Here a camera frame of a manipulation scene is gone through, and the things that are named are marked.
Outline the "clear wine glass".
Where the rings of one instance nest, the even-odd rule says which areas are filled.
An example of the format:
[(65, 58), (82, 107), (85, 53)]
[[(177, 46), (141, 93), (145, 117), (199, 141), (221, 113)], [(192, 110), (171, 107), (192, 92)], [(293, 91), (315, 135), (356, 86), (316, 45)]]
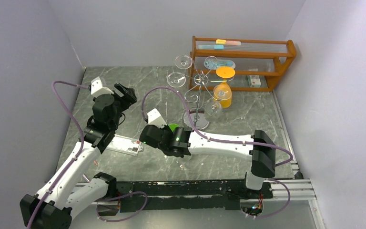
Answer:
[(175, 58), (174, 63), (179, 69), (189, 69), (193, 64), (193, 60), (190, 56), (179, 55)]
[(184, 158), (181, 158), (179, 161), (178, 161), (178, 164), (179, 164), (179, 168), (182, 169), (182, 170), (185, 170), (185, 165), (187, 162), (190, 161), (190, 158), (188, 157), (184, 157)]
[(216, 122), (218, 118), (222, 115), (223, 109), (218, 101), (213, 100), (208, 102), (204, 107), (205, 119), (210, 122)]
[(173, 88), (180, 88), (186, 83), (186, 76), (181, 72), (172, 72), (167, 76), (167, 83)]

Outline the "green plastic wine glass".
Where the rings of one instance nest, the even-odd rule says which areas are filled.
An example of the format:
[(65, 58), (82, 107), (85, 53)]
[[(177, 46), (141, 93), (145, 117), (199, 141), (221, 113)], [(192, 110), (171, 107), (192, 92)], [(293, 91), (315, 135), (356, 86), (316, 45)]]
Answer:
[(175, 131), (176, 128), (180, 127), (178, 124), (169, 124), (168, 127), (172, 132)]

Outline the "orange plastic wine glass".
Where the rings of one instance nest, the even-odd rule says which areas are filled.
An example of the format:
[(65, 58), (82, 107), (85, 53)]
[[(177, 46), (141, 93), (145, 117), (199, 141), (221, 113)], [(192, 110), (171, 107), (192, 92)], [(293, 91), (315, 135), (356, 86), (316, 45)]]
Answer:
[(232, 90), (228, 80), (235, 76), (235, 70), (232, 67), (222, 66), (217, 68), (216, 74), (223, 81), (214, 88), (213, 98), (221, 104), (222, 108), (228, 108), (232, 104)]

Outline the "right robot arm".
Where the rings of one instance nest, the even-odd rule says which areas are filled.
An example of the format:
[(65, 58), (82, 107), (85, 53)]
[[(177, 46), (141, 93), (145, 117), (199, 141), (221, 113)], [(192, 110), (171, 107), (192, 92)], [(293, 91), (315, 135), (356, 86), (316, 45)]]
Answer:
[(168, 126), (159, 128), (147, 125), (139, 140), (161, 150), (166, 156), (187, 158), (209, 154), (250, 161), (250, 169), (243, 184), (243, 192), (249, 198), (261, 192), (265, 180), (275, 177), (275, 144), (260, 130), (256, 130), (253, 135), (221, 135), (191, 128), (177, 127), (171, 130)]

